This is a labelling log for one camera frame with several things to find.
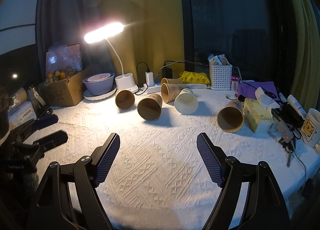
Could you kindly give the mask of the brown paper cup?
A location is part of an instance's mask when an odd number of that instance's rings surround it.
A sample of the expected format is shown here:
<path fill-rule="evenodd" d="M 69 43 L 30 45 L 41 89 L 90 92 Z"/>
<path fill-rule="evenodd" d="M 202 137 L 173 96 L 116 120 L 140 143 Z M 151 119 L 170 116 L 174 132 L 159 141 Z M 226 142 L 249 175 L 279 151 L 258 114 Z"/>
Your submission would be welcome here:
<path fill-rule="evenodd" d="M 153 93 L 142 99 L 137 105 L 139 115 L 146 121 L 155 121 L 160 118 L 163 99 Z"/>
<path fill-rule="evenodd" d="M 243 123 L 243 104 L 237 99 L 230 101 L 217 114 L 217 124 L 225 132 L 237 132 Z"/>
<path fill-rule="evenodd" d="M 120 110 L 130 109 L 135 104 L 135 96 L 130 90 L 117 91 L 115 103 Z"/>

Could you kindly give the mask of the patterned brown cup front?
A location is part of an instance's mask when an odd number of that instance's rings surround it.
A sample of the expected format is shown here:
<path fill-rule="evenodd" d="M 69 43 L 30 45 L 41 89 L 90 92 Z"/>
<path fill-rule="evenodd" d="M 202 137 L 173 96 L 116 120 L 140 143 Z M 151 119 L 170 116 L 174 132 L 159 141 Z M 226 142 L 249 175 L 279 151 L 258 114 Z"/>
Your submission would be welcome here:
<path fill-rule="evenodd" d="M 168 84 L 163 83 L 161 85 L 161 97 L 164 103 L 169 103 L 175 100 L 180 92 L 185 89 L 184 84 Z"/>

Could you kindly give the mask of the patterned brown cup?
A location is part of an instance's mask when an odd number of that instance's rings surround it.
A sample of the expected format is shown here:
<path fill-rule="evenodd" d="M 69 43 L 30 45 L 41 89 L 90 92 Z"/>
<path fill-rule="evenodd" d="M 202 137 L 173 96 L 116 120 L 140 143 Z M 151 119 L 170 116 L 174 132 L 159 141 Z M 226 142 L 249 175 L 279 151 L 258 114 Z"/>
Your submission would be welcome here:
<path fill-rule="evenodd" d="M 161 97 L 164 103 L 169 103 L 175 100 L 180 92 L 185 89 L 184 84 L 168 84 L 163 83 L 161 85 Z"/>
<path fill-rule="evenodd" d="M 161 84 L 184 84 L 180 79 L 162 78 Z"/>

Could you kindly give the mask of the white paper cup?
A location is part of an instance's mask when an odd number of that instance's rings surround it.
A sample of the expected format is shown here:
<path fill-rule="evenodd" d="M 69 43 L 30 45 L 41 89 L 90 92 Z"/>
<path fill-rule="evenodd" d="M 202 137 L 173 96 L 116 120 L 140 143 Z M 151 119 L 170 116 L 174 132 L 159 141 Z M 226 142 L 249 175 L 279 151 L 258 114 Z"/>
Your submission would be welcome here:
<path fill-rule="evenodd" d="M 198 100 L 191 89 L 183 89 L 175 98 L 174 106 L 183 115 L 193 114 L 198 107 Z"/>

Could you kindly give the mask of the patterned brown cup rear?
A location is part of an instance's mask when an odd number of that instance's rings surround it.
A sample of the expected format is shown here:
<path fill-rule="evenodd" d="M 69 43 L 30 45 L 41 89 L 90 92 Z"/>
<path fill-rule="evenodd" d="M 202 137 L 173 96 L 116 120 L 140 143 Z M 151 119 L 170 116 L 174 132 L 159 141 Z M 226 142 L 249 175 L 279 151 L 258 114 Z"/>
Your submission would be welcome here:
<path fill-rule="evenodd" d="M 184 84 L 180 79 L 162 78 L 161 84 Z"/>

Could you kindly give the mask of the plastic bag of fruit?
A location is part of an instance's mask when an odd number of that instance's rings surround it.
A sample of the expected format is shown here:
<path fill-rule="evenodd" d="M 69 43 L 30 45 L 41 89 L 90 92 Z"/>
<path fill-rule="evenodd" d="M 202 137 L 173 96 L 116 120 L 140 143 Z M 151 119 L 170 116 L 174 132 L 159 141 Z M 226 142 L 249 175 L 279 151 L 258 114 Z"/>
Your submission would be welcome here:
<path fill-rule="evenodd" d="M 45 85 L 63 80 L 82 70 L 80 44 L 52 45 L 46 53 Z"/>

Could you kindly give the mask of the lavender bowl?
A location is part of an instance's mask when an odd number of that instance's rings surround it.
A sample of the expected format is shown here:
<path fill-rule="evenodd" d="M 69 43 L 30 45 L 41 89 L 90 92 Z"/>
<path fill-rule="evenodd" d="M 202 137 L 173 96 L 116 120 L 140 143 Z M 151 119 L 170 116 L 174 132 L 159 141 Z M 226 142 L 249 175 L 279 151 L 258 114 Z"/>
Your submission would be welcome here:
<path fill-rule="evenodd" d="M 87 90 L 94 96 L 103 95 L 111 91 L 114 82 L 114 73 L 100 73 L 83 80 Z"/>

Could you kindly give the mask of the white bear mug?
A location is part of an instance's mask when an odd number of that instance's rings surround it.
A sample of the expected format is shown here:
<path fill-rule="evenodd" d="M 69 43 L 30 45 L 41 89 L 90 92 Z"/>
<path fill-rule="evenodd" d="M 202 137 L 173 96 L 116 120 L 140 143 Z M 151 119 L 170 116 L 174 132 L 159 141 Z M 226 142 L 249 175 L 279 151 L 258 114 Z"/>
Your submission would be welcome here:
<path fill-rule="evenodd" d="M 300 130 L 302 140 L 310 148 L 319 143 L 320 112 L 310 108 Z"/>

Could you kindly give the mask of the yellow tissue box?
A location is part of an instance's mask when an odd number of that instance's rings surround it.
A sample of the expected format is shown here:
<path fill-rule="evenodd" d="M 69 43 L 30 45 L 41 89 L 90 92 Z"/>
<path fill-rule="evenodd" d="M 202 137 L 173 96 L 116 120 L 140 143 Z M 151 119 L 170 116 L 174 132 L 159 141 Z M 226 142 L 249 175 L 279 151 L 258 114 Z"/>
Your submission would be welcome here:
<path fill-rule="evenodd" d="M 247 123 L 255 134 L 272 131 L 274 119 L 256 99 L 245 98 L 244 114 Z"/>

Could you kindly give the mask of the white desk lamp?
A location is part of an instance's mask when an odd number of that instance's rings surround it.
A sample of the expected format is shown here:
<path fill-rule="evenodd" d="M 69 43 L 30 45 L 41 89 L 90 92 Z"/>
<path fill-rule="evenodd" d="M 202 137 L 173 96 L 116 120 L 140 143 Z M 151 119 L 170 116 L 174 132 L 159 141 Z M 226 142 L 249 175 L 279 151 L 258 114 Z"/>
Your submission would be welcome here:
<path fill-rule="evenodd" d="M 124 72 L 124 65 L 123 61 L 116 51 L 115 47 L 112 45 L 110 38 L 120 34 L 124 31 L 125 25 L 119 21 L 112 22 L 106 24 L 100 28 L 97 28 L 93 31 L 90 31 L 84 35 L 84 41 L 87 44 L 94 44 L 105 40 L 108 42 L 109 46 L 111 47 L 112 51 L 116 55 L 120 68 L 121 68 L 121 75 L 118 75 L 114 78 L 118 90 L 128 90 L 132 93 L 136 93 L 138 91 L 138 86 L 135 83 L 135 79 L 133 77 L 133 73 L 125 73 Z"/>

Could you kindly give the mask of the white tube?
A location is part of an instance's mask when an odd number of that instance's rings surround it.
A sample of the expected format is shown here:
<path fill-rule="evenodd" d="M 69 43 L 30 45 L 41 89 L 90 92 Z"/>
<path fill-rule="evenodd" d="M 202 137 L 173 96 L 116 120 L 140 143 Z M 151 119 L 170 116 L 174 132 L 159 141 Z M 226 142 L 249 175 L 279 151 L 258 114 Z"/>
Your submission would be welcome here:
<path fill-rule="evenodd" d="M 288 96 L 287 102 L 301 116 L 302 119 L 306 119 L 306 116 L 307 116 L 306 111 L 304 110 L 304 108 L 301 106 L 299 101 L 293 95 Z"/>

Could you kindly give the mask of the white power strip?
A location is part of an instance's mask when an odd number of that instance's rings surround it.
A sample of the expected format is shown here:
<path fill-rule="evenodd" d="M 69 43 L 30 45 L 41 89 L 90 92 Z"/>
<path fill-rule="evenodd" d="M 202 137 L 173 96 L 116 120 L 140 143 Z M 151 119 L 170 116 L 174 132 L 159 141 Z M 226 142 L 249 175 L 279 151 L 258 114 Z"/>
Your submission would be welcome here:
<path fill-rule="evenodd" d="M 158 93 L 160 91 L 161 91 L 161 84 L 156 83 L 153 86 L 148 86 L 145 93 L 152 94 L 152 93 Z"/>

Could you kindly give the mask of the small pink white box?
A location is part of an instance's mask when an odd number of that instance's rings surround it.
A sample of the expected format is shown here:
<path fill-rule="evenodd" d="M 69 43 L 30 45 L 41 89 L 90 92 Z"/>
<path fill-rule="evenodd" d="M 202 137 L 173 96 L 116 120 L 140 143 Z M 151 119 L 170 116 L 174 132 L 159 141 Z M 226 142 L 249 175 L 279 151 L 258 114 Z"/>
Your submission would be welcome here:
<path fill-rule="evenodd" d="M 239 79 L 237 77 L 231 78 L 231 90 L 234 92 L 238 91 Z"/>

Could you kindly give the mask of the black power adapter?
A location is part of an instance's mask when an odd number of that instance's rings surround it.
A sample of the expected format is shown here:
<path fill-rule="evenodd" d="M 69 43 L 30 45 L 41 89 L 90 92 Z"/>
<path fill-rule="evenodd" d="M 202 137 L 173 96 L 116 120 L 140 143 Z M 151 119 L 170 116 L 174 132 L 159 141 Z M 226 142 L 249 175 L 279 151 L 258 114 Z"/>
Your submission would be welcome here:
<path fill-rule="evenodd" d="M 164 68 L 162 69 L 162 78 L 173 79 L 172 68 L 164 67 Z"/>

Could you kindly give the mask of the yellow curtain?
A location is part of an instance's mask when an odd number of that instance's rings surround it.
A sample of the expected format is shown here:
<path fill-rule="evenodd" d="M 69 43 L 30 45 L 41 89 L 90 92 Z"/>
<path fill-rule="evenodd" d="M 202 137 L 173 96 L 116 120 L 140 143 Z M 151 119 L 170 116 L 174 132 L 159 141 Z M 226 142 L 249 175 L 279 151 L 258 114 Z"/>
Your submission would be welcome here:
<path fill-rule="evenodd" d="M 104 23 L 119 21 L 124 31 L 110 38 L 120 55 L 125 73 L 133 73 L 136 83 L 145 79 L 145 67 L 156 73 L 166 60 L 184 58 L 181 0 L 101 0 Z M 111 51 L 116 73 L 119 61 Z"/>

